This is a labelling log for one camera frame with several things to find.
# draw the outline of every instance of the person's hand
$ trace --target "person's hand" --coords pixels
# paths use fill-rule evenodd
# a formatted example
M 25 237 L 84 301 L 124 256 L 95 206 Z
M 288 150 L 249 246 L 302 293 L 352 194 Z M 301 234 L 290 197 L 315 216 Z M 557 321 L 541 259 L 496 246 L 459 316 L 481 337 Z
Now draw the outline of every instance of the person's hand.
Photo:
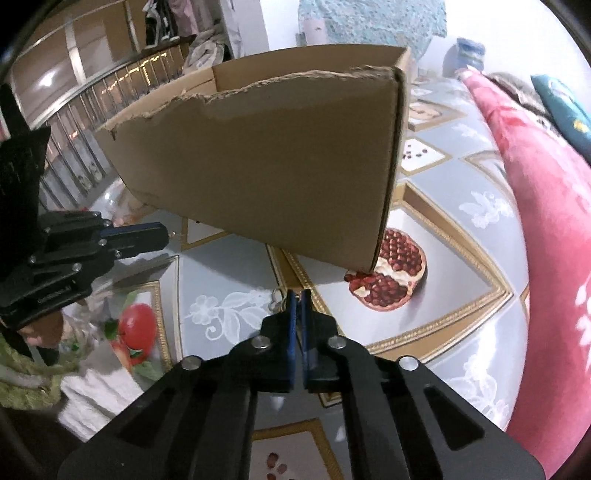
M 18 331 L 31 346 L 55 348 L 64 331 L 61 310 L 50 313 Z

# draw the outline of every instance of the brown cardboard panel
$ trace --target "brown cardboard panel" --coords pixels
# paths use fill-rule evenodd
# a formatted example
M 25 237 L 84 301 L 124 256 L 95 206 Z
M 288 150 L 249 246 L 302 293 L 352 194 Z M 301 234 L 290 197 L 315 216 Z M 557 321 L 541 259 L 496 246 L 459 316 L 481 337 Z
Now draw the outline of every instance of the brown cardboard panel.
M 404 135 L 408 58 L 317 46 L 230 61 L 155 90 L 96 138 L 146 203 L 370 271 Z
M 221 63 L 213 67 L 217 91 L 309 70 L 345 72 L 363 65 L 406 70 L 410 50 L 383 45 L 315 45 L 286 48 Z

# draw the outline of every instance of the metal rivet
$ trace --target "metal rivet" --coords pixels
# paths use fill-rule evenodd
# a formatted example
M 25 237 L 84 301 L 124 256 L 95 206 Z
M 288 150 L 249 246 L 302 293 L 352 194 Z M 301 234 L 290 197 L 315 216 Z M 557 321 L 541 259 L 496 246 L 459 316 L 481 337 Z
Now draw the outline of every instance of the metal rivet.
M 344 348 L 345 345 L 347 345 L 347 339 L 345 337 L 341 337 L 340 335 L 335 335 L 334 337 L 329 338 L 328 344 L 331 348 Z
M 186 356 L 181 361 L 181 366 L 185 370 L 196 370 L 201 366 L 203 360 L 199 358 L 197 355 Z
M 271 340 L 264 335 L 258 335 L 251 340 L 252 346 L 257 350 L 264 350 L 271 346 Z
M 418 360 L 413 356 L 403 356 L 400 360 L 398 360 L 398 364 L 400 368 L 404 368 L 405 370 L 413 371 L 418 368 Z

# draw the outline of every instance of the red cushion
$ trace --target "red cushion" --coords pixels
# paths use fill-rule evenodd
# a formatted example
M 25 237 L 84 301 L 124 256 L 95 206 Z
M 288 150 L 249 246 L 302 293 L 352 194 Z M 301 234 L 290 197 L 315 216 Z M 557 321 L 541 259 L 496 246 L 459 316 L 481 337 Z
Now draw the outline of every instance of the red cushion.
M 591 169 L 480 73 L 464 76 L 505 160 L 530 271 L 528 349 L 507 432 L 550 477 L 591 424 Z

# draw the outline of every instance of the white fabric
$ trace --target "white fabric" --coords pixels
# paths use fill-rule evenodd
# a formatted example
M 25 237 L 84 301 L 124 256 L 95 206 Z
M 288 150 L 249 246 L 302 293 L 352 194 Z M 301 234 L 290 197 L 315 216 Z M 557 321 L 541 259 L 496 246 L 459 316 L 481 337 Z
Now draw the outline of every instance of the white fabric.
M 66 375 L 61 389 L 68 400 L 58 420 L 84 441 L 142 394 L 109 342 L 101 342 L 81 362 L 78 373 Z

